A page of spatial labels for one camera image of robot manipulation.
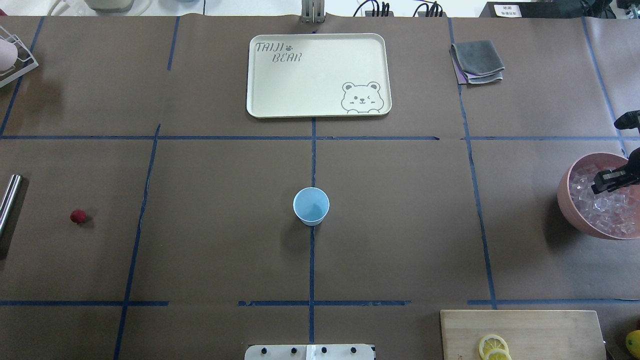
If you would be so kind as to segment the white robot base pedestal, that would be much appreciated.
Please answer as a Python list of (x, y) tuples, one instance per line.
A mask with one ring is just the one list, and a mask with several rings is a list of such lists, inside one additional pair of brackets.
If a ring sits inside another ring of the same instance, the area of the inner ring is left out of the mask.
[(256, 344), (249, 346), (245, 360), (375, 360), (375, 347), (364, 343)]

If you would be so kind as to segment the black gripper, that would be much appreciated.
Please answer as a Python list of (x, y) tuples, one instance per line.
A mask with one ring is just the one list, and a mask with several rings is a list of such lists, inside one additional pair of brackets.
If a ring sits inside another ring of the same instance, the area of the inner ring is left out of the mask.
[[(640, 110), (628, 111), (615, 120), (614, 126), (618, 130), (632, 130), (640, 128)], [(633, 150), (626, 165), (626, 170), (602, 170), (593, 179), (590, 189), (595, 195), (603, 192), (614, 192), (618, 189), (634, 185), (634, 177), (640, 178), (640, 148)]]

